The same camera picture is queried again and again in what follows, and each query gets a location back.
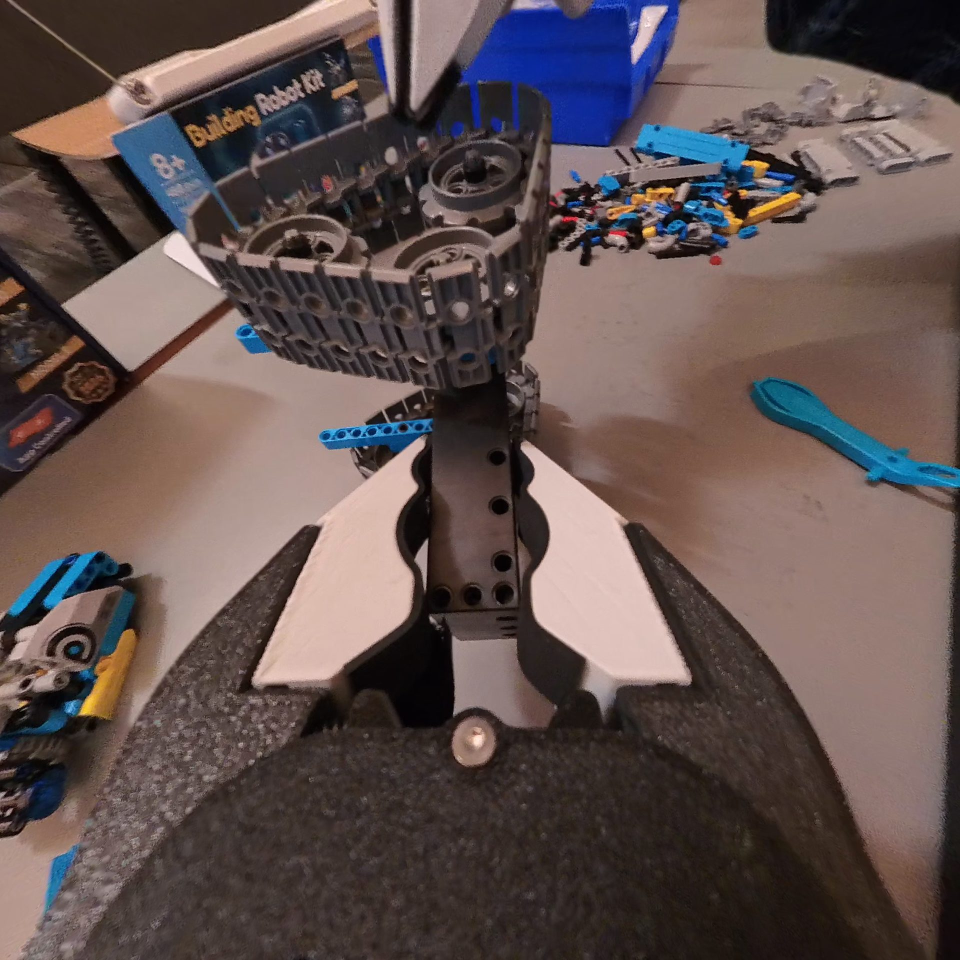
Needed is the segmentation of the blue white toy assembly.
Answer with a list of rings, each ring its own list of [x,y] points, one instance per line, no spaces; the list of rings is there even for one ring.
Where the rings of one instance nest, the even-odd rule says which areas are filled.
[[[103,551],[72,553],[2,613],[2,839],[57,811],[77,742],[114,718],[138,647],[132,576]]]

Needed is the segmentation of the blue flat plastic piece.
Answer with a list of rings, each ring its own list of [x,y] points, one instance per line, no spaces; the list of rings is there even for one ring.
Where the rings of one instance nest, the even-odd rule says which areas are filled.
[[[66,874],[77,857],[78,851],[79,844],[75,844],[51,860],[44,895],[44,915],[51,909],[57,895],[60,893]]]

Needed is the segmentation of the black divider panel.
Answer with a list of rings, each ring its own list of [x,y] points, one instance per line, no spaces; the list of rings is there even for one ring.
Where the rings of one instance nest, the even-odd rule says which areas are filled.
[[[1,3],[1,135],[97,98],[113,79],[230,41],[306,1]]]

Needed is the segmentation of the blue grey tracked toy robot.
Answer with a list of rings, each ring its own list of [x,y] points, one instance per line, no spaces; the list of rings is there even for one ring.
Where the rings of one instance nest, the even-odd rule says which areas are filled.
[[[273,354],[431,394],[414,594],[460,640],[521,634],[511,376],[544,283],[551,127],[534,87],[465,83],[428,129],[370,114],[230,174],[187,215],[193,251]]]

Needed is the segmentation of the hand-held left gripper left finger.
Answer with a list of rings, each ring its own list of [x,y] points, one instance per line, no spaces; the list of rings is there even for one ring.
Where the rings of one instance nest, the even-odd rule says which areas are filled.
[[[414,611],[419,574],[399,523],[420,491],[416,439],[318,521],[318,535],[255,666],[256,690],[342,690]]]

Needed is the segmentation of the blue printed booklet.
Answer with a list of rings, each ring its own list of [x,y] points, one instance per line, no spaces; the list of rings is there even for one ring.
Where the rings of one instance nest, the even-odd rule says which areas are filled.
[[[184,233],[190,211],[222,183],[273,157],[363,121],[366,110],[342,37],[234,78],[111,138],[119,157]]]

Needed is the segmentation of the grey desk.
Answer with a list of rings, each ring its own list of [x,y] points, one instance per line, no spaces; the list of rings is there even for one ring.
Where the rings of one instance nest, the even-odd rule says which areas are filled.
[[[748,392],[796,381],[885,444],[955,462],[958,155],[865,171],[722,259],[553,255],[529,351],[537,443],[765,649],[932,955],[954,499],[868,485]],[[405,392],[251,356],[237,325],[218,318],[2,498],[3,607],[73,551],[146,577],[116,731],[238,589],[358,484],[318,433]]]

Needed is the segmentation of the blue plastic bin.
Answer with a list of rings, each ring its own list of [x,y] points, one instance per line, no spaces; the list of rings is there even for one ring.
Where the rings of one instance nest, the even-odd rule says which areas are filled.
[[[437,118],[405,123],[512,123],[525,87],[548,101],[556,142],[607,146],[659,77],[679,13],[668,1],[511,2]],[[412,93],[417,108],[417,5]]]

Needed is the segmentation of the pile of toy building parts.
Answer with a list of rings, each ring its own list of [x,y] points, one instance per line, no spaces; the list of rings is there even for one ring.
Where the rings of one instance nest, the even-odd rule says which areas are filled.
[[[958,151],[918,124],[928,98],[906,88],[891,98],[869,78],[859,96],[815,76],[793,107],[765,101],[699,129],[642,126],[618,167],[550,201],[548,248],[594,254],[643,250],[656,259],[707,257],[715,266],[735,238],[767,224],[800,224],[832,189],[862,172],[883,177],[951,163]]]

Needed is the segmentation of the white antenna bracket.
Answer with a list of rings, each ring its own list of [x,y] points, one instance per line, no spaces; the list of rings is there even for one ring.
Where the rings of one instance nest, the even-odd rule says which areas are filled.
[[[218,46],[171,54],[116,76],[20,3],[6,2],[6,6],[109,80],[107,102],[114,116],[126,124],[161,113],[192,95],[281,63],[324,43],[375,29],[378,24],[376,2],[312,2],[286,18]]]

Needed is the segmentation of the dark printed toy kit box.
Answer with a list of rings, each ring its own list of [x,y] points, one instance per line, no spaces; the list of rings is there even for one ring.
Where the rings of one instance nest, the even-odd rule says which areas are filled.
[[[1,493],[113,404],[129,371],[1,252]]]

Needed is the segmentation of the white folded card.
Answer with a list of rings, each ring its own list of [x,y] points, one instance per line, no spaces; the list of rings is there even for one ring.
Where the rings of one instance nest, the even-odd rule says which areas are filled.
[[[193,276],[206,282],[215,289],[220,289],[218,280],[212,275],[202,259],[198,257],[194,249],[188,244],[184,234],[179,231],[172,232],[164,239],[162,251],[167,258],[183,267]]]

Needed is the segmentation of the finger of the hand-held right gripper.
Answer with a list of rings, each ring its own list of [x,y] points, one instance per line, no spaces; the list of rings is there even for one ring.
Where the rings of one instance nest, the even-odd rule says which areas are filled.
[[[404,122],[418,122],[413,103],[415,1],[376,1],[379,41],[390,110]]]
[[[416,122],[443,111],[511,1],[418,1],[416,3]]]

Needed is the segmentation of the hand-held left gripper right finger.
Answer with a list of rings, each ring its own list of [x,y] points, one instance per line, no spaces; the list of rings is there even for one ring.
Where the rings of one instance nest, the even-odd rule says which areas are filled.
[[[679,617],[652,579],[640,529],[532,443],[515,447],[515,461],[526,680],[556,709],[587,693],[603,716],[622,689],[689,689]]]

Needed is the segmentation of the blue long brick piece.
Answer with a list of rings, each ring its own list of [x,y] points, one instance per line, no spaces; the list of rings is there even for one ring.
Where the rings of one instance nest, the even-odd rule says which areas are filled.
[[[912,459],[852,426],[811,390],[794,381],[767,377],[750,388],[750,400],[768,420],[791,428],[841,454],[865,472],[868,483],[958,491],[956,467]]]

